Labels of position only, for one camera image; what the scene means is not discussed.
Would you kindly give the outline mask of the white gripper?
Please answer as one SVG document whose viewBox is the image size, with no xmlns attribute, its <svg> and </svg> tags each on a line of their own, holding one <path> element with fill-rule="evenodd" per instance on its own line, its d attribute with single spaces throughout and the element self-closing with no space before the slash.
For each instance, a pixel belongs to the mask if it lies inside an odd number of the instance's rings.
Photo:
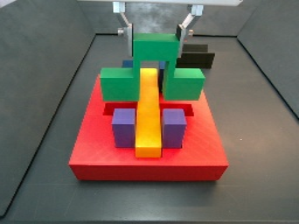
<svg viewBox="0 0 299 224">
<path fill-rule="evenodd" d="M 118 34 L 127 37 L 129 55 L 134 56 L 134 25 L 129 22 L 126 15 L 126 3 L 147 3 L 147 4 L 193 4 L 189 9 L 190 13 L 181 24 L 177 26 L 177 38 L 179 40 L 179 56 L 183 54 L 185 39 L 190 34 L 190 30 L 197 24 L 203 13 L 203 5 L 209 6 L 239 6 L 243 0 L 78 0 L 90 2 L 114 2 L 113 10 L 122 27 Z"/>
</svg>

